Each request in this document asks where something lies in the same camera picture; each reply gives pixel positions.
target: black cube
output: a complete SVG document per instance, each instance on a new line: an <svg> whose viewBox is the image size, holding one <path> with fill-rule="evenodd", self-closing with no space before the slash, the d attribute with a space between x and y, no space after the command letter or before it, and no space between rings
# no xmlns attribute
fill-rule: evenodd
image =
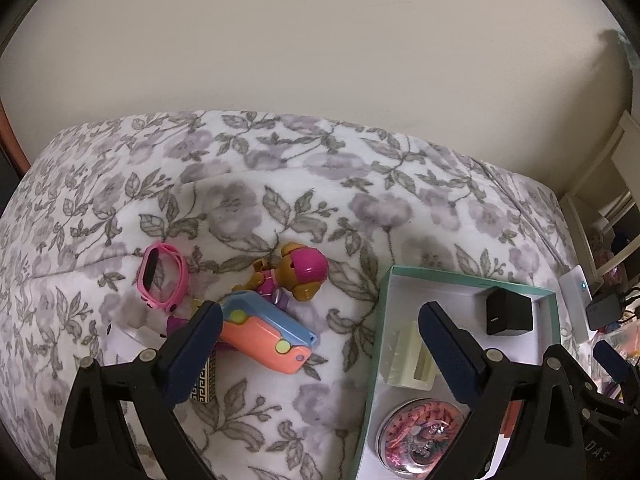
<svg viewBox="0 0 640 480"><path fill-rule="evenodd" d="M488 335L520 335L533 330L531 298L504 288L486 298L486 332Z"/></svg>

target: screw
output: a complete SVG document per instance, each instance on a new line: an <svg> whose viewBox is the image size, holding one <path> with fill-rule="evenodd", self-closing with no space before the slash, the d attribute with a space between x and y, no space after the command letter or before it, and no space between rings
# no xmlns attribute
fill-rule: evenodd
<svg viewBox="0 0 640 480"><path fill-rule="evenodd" d="M550 357L549 359L547 359L546 364L553 370L559 370L562 367L560 361L558 361L558 359L556 359L555 357Z"/></svg>
<svg viewBox="0 0 640 480"><path fill-rule="evenodd" d="M81 368L90 368L92 364L94 364L94 358L90 355L87 355L86 357L80 359Z"/></svg>
<svg viewBox="0 0 640 480"><path fill-rule="evenodd" d="M140 360L143 363L148 363L149 361L153 361L156 358L156 351L153 348L147 348L146 350L140 352L140 355L138 357L140 357Z"/></svg>
<svg viewBox="0 0 640 480"><path fill-rule="evenodd" d="M502 355L502 352L500 352L498 349L489 348L486 351L486 357L487 359L489 359L489 361L493 361L494 363L499 363L500 361L502 361L502 358L504 356Z"/></svg>

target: open box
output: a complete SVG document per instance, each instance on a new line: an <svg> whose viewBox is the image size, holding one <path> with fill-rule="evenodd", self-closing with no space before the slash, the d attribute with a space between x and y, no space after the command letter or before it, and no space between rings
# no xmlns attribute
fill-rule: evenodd
<svg viewBox="0 0 640 480"><path fill-rule="evenodd" d="M485 299L495 287L528 296L533 305L533 330L517 336L486 334ZM456 402L447 383L437 375L430 391L400 388L386 384L394 356L398 333L417 319L420 307L437 301L453 322L468 330L482 348L498 348L511 361L540 364L549 345L560 342L558 302L551 290L517 283L498 282L421 267L393 266L380 286L376 342L372 357L363 430L352 463L352 480L392 480L398 478L378 459L376 435L385 417L409 400L430 397L446 400L468 413L464 404ZM499 437L492 467L486 477L494 475L504 454L508 439Z"/></svg>

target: yellow-green button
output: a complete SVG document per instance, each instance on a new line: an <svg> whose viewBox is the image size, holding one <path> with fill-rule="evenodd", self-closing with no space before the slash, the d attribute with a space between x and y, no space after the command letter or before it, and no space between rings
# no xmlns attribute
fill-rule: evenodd
<svg viewBox="0 0 640 480"><path fill-rule="evenodd" d="M281 339L276 343L276 352L278 354L286 354L289 350L291 350L291 343L289 343L289 341Z"/></svg>
<svg viewBox="0 0 640 480"><path fill-rule="evenodd" d="M242 325L247 319L249 319L249 315L244 310L234 310L231 314L229 314L229 321L236 325Z"/></svg>

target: dog figurine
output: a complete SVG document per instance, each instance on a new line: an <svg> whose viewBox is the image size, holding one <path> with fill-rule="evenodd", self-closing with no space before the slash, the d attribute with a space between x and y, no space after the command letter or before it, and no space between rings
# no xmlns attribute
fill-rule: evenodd
<svg viewBox="0 0 640 480"><path fill-rule="evenodd" d="M255 290L270 300L278 287L284 287L298 301L311 300L329 275L329 262L318 249L296 242L282 248L282 260L273 268L266 260L254 262L254 274L233 290Z"/></svg>

